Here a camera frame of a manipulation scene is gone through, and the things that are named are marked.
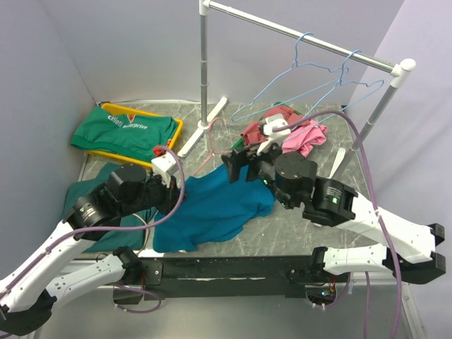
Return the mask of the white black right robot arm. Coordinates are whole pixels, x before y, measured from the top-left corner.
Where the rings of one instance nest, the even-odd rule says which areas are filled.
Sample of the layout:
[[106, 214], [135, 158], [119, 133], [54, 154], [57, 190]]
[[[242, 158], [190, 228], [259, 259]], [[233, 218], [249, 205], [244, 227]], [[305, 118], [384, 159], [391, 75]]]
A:
[[230, 182], [241, 177], [260, 180], [286, 209], [302, 208], [302, 217], [320, 226], [360, 234], [369, 246], [350, 249], [316, 247], [310, 257], [310, 276], [323, 282], [351, 272], [392, 273], [405, 283], [427, 284], [446, 272], [446, 259], [436, 252], [445, 229], [438, 223], [418, 225], [375, 207], [364, 195], [335, 179], [317, 175], [317, 164], [297, 152], [282, 153], [272, 145], [258, 154], [237, 148], [222, 155]]

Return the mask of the pink wire hanger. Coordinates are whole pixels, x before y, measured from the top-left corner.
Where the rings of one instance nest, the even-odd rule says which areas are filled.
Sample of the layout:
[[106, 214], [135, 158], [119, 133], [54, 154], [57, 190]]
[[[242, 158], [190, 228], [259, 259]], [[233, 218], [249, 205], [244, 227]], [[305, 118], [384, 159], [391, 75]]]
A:
[[201, 177], [216, 170], [220, 166], [220, 156], [225, 155], [226, 148], [218, 144], [221, 132], [226, 130], [227, 122], [222, 117], [216, 117], [209, 123], [204, 136], [204, 149], [194, 157], [194, 171], [192, 177]]

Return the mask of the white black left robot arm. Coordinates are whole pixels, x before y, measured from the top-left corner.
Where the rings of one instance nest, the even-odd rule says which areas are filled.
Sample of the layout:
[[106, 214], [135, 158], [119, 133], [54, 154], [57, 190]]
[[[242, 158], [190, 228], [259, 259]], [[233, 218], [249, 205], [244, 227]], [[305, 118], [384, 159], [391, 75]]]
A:
[[143, 264], [120, 246], [91, 266], [61, 275], [75, 257], [109, 232], [127, 232], [121, 219], [155, 207], [170, 218], [181, 205], [184, 183], [167, 174], [124, 165], [69, 209], [47, 240], [14, 272], [1, 280], [1, 337], [36, 331], [67, 302], [102, 285], [140, 280]]

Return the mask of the teal blue t shirt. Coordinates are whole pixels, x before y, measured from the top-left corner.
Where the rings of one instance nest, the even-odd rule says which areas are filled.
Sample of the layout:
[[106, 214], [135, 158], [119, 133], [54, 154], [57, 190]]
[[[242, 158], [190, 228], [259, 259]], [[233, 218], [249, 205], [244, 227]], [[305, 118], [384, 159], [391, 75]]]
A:
[[153, 250], [194, 251], [200, 244], [226, 242], [251, 219], [270, 215], [274, 195], [262, 181], [248, 182], [247, 170], [241, 168], [240, 178], [234, 183], [229, 181], [224, 165], [203, 177], [189, 177], [179, 209], [154, 228]]

